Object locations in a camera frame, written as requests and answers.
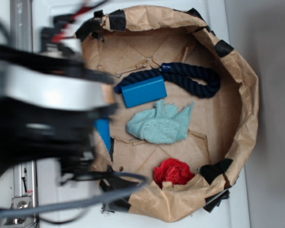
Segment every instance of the blue rope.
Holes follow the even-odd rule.
[[[219,75],[212,69],[185,63],[163,63],[159,69],[131,73],[114,87],[114,91],[120,94],[123,86],[157,76],[162,76],[165,81],[173,82],[200,98],[213,97],[220,88]],[[202,79],[207,85],[201,85],[188,77]]]

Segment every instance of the teal towel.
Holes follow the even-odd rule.
[[[164,100],[155,103],[154,109],[144,110],[133,116],[126,130],[138,139],[154,144],[172,144],[187,138],[194,102],[181,112],[174,104]]]

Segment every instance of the blue foam block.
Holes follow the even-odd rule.
[[[110,125],[109,119],[98,119],[94,122],[95,128],[99,132],[100,136],[102,137],[106,148],[108,151],[111,149],[111,136],[110,136]]]
[[[122,87],[123,98],[128,108],[155,101],[167,96],[162,76]]]

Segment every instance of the red crumpled fabric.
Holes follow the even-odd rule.
[[[189,165],[175,158],[164,160],[160,167],[154,168],[154,180],[161,189],[164,181],[185,185],[193,177]]]

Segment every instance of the red wire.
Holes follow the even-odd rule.
[[[90,11],[91,9],[93,9],[93,7],[87,7],[86,4],[87,4],[88,0],[85,0],[81,9],[79,11],[77,11],[72,17],[71,17],[71,20],[74,20],[77,16],[81,15],[81,14],[84,14],[88,11]],[[65,37],[65,32],[64,30],[67,29],[69,23],[67,23],[63,29],[62,29],[62,32],[60,32],[58,35],[54,36],[52,38],[52,42],[54,43],[59,43],[64,37]]]

